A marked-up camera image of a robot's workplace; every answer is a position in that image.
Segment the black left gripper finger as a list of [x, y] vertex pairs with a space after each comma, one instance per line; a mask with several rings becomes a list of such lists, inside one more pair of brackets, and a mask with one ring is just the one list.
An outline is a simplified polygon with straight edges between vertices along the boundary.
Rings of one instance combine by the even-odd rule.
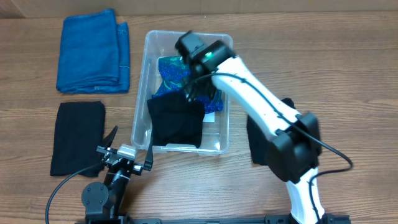
[[153, 159], [153, 137], [151, 136], [149, 147], [148, 147], [147, 154], [146, 154], [146, 158], [144, 161], [143, 169], [146, 171], [151, 171], [153, 162], [154, 162], [154, 159]]
[[111, 147], [117, 131], [118, 131], [118, 126], [115, 126], [112, 129], [112, 131], [103, 139], [101, 146], [104, 148]]

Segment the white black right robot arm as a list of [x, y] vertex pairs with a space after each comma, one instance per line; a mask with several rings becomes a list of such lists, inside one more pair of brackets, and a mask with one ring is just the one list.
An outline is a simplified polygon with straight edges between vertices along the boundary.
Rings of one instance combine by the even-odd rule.
[[208, 45], [188, 31], [175, 48], [192, 73], [182, 88], [188, 99], [213, 99], [217, 90], [234, 98], [266, 139], [262, 158], [286, 184], [293, 222], [320, 223], [325, 210], [316, 178], [322, 152], [317, 117], [301, 114], [279, 100], [221, 40]]

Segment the shiny blue green cloth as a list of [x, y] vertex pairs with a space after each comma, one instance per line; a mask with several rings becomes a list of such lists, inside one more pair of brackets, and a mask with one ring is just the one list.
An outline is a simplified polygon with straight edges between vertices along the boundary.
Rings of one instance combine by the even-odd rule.
[[[157, 98], [166, 93], [180, 90], [185, 81], [190, 78], [190, 69], [184, 64], [181, 56], [160, 57], [158, 59], [158, 70], [162, 78], [162, 83], [152, 98]], [[204, 104], [205, 113], [213, 113], [223, 110], [222, 92], [216, 91], [211, 100], [208, 96], [196, 96], [195, 101]]]

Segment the clear plastic storage bin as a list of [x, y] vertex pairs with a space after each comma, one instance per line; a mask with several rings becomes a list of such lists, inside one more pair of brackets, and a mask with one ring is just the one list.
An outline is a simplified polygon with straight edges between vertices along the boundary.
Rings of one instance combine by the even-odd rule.
[[[136, 110], [131, 133], [131, 144], [136, 149], [147, 150], [152, 134], [152, 121], [147, 100], [156, 93], [162, 78], [158, 70], [160, 57], [175, 57], [179, 53], [175, 44], [183, 32], [152, 30], [147, 33], [142, 59], [141, 77], [137, 92]], [[217, 156], [229, 150], [229, 116], [231, 98], [222, 93], [223, 110], [215, 112], [214, 123], [203, 123], [202, 141], [199, 148], [186, 144], [154, 146], [153, 153], [192, 152], [202, 156]]]

